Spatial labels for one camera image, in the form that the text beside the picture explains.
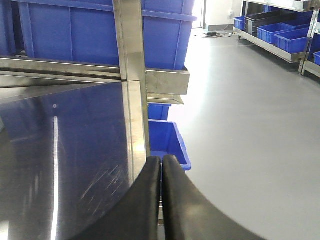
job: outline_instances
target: gray floor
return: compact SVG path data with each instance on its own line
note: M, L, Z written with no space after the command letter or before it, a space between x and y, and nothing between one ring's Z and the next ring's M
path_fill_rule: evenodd
M320 84L238 37L194 31L184 106L173 106L188 176L268 240L320 239Z

